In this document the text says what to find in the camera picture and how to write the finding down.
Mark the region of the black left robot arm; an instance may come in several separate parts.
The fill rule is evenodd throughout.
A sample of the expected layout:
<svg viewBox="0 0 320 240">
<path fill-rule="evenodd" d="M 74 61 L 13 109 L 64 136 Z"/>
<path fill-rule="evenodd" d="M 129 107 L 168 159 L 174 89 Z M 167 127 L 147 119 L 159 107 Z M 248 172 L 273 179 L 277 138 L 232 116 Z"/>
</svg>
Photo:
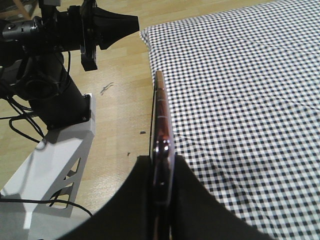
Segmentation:
<svg viewBox="0 0 320 240">
<path fill-rule="evenodd" d="M 90 119 L 90 99 L 82 95 L 64 67 L 64 52 L 80 51 L 85 71 L 94 71 L 97 48 L 105 50 L 137 32 L 134 15 L 106 11 L 85 0 L 58 11 L 58 0 L 41 0 L 41 16 L 0 22 L 0 96 L 28 101 L 48 129 Z"/>
</svg>

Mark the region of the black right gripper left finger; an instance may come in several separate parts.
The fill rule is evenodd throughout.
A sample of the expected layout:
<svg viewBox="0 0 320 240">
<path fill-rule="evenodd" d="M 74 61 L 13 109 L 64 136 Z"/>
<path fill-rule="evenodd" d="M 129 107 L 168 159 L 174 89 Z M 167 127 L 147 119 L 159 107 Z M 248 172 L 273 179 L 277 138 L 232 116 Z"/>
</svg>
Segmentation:
<svg viewBox="0 0 320 240">
<path fill-rule="evenodd" d="M 146 240 L 149 236 L 149 156 L 138 156 L 115 195 L 61 240 Z"/>
</svg>

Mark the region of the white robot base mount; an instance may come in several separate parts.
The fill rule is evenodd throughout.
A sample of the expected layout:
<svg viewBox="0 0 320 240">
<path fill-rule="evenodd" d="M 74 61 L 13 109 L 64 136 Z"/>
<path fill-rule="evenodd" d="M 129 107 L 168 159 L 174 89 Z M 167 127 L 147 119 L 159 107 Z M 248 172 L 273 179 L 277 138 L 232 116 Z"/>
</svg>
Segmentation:
<svg viewBox="0 0 320 240">
<path fill-rule="evenodd" d="M 96 131 L 89 120 L 50 130 L 0 191 L 2 240 L 55 240 L 89 218 L 73 206 Z"/>
</svg>

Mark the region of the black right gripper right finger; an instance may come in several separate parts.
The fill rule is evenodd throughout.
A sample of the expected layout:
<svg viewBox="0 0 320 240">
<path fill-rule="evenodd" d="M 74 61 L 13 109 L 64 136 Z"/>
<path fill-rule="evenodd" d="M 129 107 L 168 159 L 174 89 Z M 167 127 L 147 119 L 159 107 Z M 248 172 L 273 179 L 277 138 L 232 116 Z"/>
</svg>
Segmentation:
<svg viewBox="0 0 320 240">
<path fill-rule="evenodd" d="M 237 218 L 199 182 L 185 159 L 175 156 L 171 198 L 174 240 L 270 240 Z"/>
</svg>

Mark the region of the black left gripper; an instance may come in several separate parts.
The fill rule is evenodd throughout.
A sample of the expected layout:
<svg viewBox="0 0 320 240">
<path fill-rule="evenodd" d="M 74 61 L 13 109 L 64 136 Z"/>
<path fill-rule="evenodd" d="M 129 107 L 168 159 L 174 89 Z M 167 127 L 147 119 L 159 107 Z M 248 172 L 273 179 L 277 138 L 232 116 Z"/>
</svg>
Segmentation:
<svg viewBox="0 0 320 240">
<path fill-rule="evenodd" d="M 94 34 L 94 8 L 96 8 L 96 37 Z M 57 13 L 57 51 L 80 51 L 83 69 L 97 70 L 96 45 L 106 50 L 118 40 L 139 31 L 139 18 L 110 12 L 97 7 L 95 0 L 82 5 L 71 5 Z"/>
</svg>

